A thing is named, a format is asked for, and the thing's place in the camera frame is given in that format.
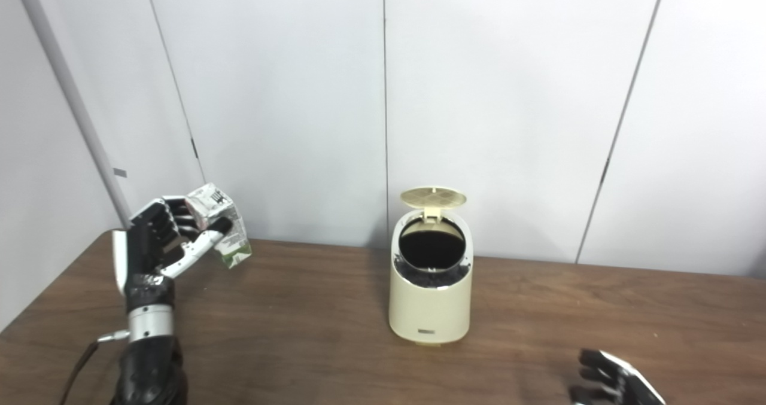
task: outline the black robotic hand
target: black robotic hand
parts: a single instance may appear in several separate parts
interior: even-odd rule
[[[626,361],[598,350],[581,350],[580,375],[602,383],[601,388],[569,388],[572,405],[592,405],[605,400],[616,405],[665,405],[665,400],[641,373]]]
[[[219,218],[207,229],[199,230],[184,197],[155,199],[130,222],[127,231],[113,233],[115,277],[123,295],[136,275],[174,279],[232,229],[230,220]],[[189,241],[180,243],[181,236]],[[180,251],[169,251],[172,244]]]

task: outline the wooden table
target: wooden table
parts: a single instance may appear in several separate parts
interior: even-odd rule
[[[668,403],[766,403],[766,282],[477,258],[473,323],[440,348],[388,328],[388,253],[253,241],[178,280],[190,401],[214,405],[566,405],[581,347],[626,359]],[[126,326],[104,234],[0,334],[0,403],[55,403],[91,340]],[[106,405],[124,343],[71,405]]]

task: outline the robotic hand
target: robotic hand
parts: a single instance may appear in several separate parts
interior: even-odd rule
[[[580,375],[604,384],[601,388],[573,386],[569,389],[572,405],[592,405],[607,400],[616,405],[665,405],[665,400],[641,373],[629,363],[604,351],[580,351]]]
[[[112,405],[183,405],[187,383],[183,355],[173,334],[174,279],[232,229],[220,218],[200,231],[183,197],[148,204],[126,231],[113,232],[117,287],[125,296],[128,331],[99,342],[124,339],[120,378]],[[188,242],[180,244],[180,237]]]

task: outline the cream trash can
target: cream trash can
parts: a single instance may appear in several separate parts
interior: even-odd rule
[[[466,197],[443,187],[402,193],[416,208],[394,226],[388,321],[404,339],[443,344],[461,339],[470,326],[473,241],[468,225],[446,209]]]

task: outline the white wall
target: white wall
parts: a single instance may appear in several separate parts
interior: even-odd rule
[[[391,225],[444,185],[480,255],[575,260],[656,0],[386,0]]]
[[[39,1],[129,210],[202,185],[150,0]]]
[[[581,263],[766,274],[764,26],[764,0],[662,0]]]
[[[154,0],[206,178],[265,239],[385,245],[382,0]]]
[[[0,117],[2,331],[120,222],[20,0],[0,0]]]

